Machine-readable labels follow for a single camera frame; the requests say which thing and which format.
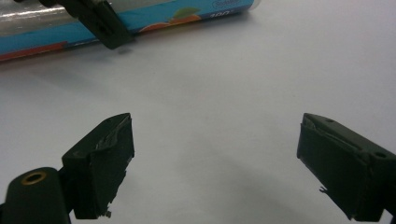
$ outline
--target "blue label area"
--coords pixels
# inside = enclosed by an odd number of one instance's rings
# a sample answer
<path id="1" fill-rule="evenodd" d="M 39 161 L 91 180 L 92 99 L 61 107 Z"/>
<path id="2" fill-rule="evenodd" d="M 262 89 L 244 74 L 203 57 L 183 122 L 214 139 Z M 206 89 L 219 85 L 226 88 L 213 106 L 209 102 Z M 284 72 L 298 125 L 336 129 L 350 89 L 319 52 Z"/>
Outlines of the blue label area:
<path id="1" fill-rule="evenodd" d="M 130 31 L 138 32 L 146 26 L 159 22 L 172 23 L 177 20 L 183 22 L 180 18 L 192 15 L 206 19 L 247 10 L 253 2 L 254 0 L 176 0 L 122 12 L 119 16 Z M 61 42 L 67 42 L 65 47 L 69 47 L 93 40 L 95 40 L 94 35 L 77 21 L 30 33 L 0 37 L 0 54 Z"/>

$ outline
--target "cylindrical can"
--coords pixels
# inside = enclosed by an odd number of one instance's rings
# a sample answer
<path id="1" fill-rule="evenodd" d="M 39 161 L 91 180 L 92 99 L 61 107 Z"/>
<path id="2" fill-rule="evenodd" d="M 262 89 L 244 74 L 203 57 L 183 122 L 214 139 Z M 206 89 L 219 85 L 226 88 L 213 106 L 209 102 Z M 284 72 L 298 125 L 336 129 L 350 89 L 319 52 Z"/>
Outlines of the cylindrical can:
<path id="1" fill-rule="evenodd" d="M 226 16 L 256 7 L 261 0 L 110 0 L 131 33 Z M 61 6 L 38 1 L 0 0 L 0 61 L 62 49 L 96 38 Z"/>

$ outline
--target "white tabletop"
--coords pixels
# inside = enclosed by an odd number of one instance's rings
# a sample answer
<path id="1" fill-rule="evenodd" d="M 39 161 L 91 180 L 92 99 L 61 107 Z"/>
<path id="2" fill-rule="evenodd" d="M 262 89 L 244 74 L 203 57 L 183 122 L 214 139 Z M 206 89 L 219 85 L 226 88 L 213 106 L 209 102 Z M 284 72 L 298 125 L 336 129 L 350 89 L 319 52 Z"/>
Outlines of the white tabletop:
<path id="1" fill-rule="evenodd" d="M 98 123 L 130 112 L 136 153 L 112 218 L 73 223 L 350 223 L 296 158 L 300 122 L 329 117 L 396 153 L 395 11 L 266 0 L 114 51 L 1 63 L 0 202 L 14 177 L 61 168 Z"/>

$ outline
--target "black plastic part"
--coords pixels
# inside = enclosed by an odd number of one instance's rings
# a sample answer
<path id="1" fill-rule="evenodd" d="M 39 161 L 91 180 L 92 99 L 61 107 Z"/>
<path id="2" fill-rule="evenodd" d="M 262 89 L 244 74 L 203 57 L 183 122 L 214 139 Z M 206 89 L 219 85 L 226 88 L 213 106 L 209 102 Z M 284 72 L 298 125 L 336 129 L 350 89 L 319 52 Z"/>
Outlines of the black plastic part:
<path id="1" fill-rule="evenodd" d="M 332 119 L 304 114 L 297 157 L 349 219 L 379 221 L 395 203 L 396 156 Z"/>
<path id="2" fill-rule="evenodd" d="M 3 208 L 4 208 L 4 204 L 0 204 L 0 224 L 2 223 L 1 219 L 3 217 Z"/>
<path id="3" fill-rule="evenodd" d="M 393 179 L 386 191 L 385 208 L 396 217 L 396 180 Z"/>
<path id="4" fill-rule="evenodd" d="M 106 119 L 62 157 L 64 175 L 72 180 L 76 197 L 70 202 L 76 218 L 108 216 L 107 206 L 116 197 L 134 156 L 131 116 Z"/>
<path id="5" fill-rule="evenodd" d="M 70 223 L 58 172 L 39 168 L 15 178 L 8 186 L 1 223 Z"/>
<path id="6" fill-rule="evenodd" d="M 133 37 L 117 13 L 106 1 L 96 0 L 39 0 L 45 7 L 63 6 L 78 18 L 107 48 L 115 49 L 130 42 Z"/>
<path id="7" fill-rule="evenodd" d="M 78 186 L 66 173 L 64 167 L 58 171 L 58 175 L 61 181 L 62 189 L 64 191 L 64 206 L 66 208 L 67 214 L 69 214 L 73 210 L 73 206 L 78 203 Z"/>

